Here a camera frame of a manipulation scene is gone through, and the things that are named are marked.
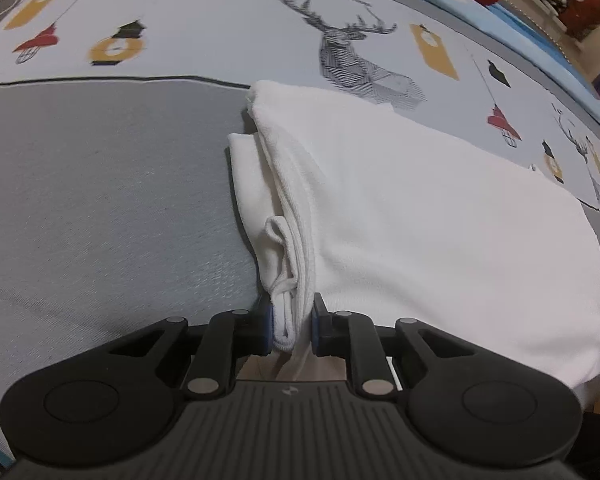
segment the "ribbed black surface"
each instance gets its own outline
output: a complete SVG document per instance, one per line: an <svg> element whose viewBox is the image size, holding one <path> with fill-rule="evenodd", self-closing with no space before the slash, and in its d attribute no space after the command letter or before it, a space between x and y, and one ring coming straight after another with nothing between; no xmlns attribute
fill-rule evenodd
<svg viewBox="0 0 600 480"><path fill-rule="evenodd" d="M20 461L7 480L576 479L560 463L495 471L424 445L385 402L345 383L238 382L215 402L187 406L154 447L115 465L60 470Z"/></svg>

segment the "white cloth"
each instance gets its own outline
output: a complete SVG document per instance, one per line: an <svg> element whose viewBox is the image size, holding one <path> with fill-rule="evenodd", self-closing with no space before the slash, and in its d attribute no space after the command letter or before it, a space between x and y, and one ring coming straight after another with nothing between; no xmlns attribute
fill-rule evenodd
<svg viewBox="0 0 600 480"><path fill-rule="evenodd" d="M296 367L318 291L570 387L600 373L600 247L570 193L345 93L260 81L248 102L258 133L229 137L238 209Z"/></svg>

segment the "brown cushion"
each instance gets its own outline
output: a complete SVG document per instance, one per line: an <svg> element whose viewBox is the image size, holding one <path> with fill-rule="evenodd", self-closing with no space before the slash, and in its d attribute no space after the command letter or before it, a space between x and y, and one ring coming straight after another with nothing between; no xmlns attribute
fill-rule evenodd
<svg viewBox="0 0 600 480"><path fill-rule="evenodd" d="M567 34L582 41L600 26L600 0L567 0L567 8L559 17Z"/></svg>

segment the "red lamp print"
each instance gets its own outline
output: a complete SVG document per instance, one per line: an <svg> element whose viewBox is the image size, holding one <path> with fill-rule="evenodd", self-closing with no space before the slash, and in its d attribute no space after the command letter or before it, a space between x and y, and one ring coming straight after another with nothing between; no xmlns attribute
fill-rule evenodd
<svg viewBox="0 0 600 480"><path fill-rule="evenodd" d="M498 108L498 105L493 105L493 111L491 115L487 117L487 123L499 129L504 141L512 148L516 148L518 146L518 141L522 140L518 132L509 124L507 118Z"/></svg>
<svg viewBox="0 0 600 480"><path fill-rule="evenodd" d="M14 52L20 53L16 58L16 63L20 64L28 61L34 57L41 48L58 44L58 41L58 37L56 36L56 25L52 23L38 35L25 41L23 44L20 44L13 50Z"/></svg>

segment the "bed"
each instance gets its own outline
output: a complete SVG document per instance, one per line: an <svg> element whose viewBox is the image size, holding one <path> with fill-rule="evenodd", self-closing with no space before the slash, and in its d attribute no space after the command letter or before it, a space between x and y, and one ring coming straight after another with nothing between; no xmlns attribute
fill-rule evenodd
<svg viewBox="0 0 600 480"><path fill-rule="evenodd" d="M319 55L345 29L354 64L384 71L370 87ZM253 131L266 78L389 102L568 182L600 241L595 113L427 0L0 0L0 397L163 317L256 303L226 136ZM600 376L577 393L595 402Z"/></svg>

